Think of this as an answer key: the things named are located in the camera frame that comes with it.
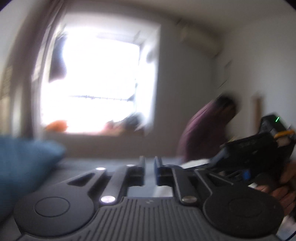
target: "silver bolt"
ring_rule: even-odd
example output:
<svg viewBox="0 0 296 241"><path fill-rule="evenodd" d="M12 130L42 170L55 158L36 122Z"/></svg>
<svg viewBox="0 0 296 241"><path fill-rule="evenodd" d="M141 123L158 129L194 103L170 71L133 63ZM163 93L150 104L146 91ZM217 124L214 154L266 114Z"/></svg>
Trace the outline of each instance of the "silver bolt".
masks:
<svg viewBox="0 0 296 241"><path fill-rule="evenodd" d="M101 201L104 203L112 203L115 202L116 198L113 196L103 196L101 197Z"/></svg>
<svg viewBox="0 0 296 241"><path fill-rule="evenodd" d="M197 198L194 196L185 196L182 198L182 201L186 203L194 203L197 201Z"/></svg>

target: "blue pillow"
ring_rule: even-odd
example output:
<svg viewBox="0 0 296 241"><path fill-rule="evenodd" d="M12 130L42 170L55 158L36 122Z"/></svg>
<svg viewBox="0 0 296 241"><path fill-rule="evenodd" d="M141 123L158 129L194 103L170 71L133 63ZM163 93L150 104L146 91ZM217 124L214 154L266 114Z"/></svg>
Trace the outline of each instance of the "blue pillow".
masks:
<svg viewBox="0 0 296 241"><path fill-rule="evenodd" d="M0 222L44 182L64 153L55 142L0 137Z"/></svg>

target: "finger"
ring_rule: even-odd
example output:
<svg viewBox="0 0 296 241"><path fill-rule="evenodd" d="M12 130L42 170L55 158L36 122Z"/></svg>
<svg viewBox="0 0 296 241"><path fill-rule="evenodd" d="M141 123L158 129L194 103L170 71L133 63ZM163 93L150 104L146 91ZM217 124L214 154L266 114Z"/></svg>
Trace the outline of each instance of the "finger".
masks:
<svg viewBox="0 0 296 241"><path fill-rule="evenodd" d="M290 214L290 212L292 212L292 210L295 208L295 202L292 202L288 207L286 207L284 209L284 214L285 216Z"/></svg>
<svg viewBox="0 0 296 241"><path fill-rule="evenodd" d="M274 190L270 195L275 197L277 200L281 200L284 196L287 195L288 191L288 187L284 186Z"/></svg>
<svg viewBox="0 0 296 241"><path fill-rule="evenodd" d="M261 192L265 192L265 193L270 192L270 188L267 185L257 186L255 189L258 191L261 191Z"/></svg>
<svg viewBox="0 0 296 241"><path fill-rule="evenodd" d="M296 175L296 163L288 163L280 178L280 183L287 183L293 176Z"/></svg>
<svg viewBox="0 0 296 241"><path fill-rule="evenodd" d="M296 193L295 192L291 192L291 193L287 194L286 196L284 196L279 202L281 203L281 205L283 206L283 208L286 208L292 202L294 202L295 197L296 197Z"/></svg>

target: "ribbed gray panel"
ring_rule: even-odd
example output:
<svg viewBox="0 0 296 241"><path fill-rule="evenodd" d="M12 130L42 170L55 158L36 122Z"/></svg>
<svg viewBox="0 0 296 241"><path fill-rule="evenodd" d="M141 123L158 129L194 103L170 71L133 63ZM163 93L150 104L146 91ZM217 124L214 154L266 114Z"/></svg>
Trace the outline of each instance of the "ribbed gray panel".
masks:
<svg viewBox="0 0 296 241"><path fill-rule="evenodd" d="M22 236L19 241L46 238ZM243 241L210 226L197 208L182 206L173 198L124 198L98 210L83 229L51 241ZM275 236L251 241L278 241Z"/></svg>

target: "person in purple shirt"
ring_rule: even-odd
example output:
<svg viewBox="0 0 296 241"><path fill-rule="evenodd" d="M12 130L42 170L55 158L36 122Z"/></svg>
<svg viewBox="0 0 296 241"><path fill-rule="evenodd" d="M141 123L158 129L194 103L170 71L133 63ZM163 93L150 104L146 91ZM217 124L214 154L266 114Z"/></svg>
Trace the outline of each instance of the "person in purple shirt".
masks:
<svg viewBox="0 0 296 241"><path fill-rule="evenodd" d="M226 125L237 114L234 99L222 94L197 112L187 124L178 147L183 162L211 158L227 142Z"/></svg>

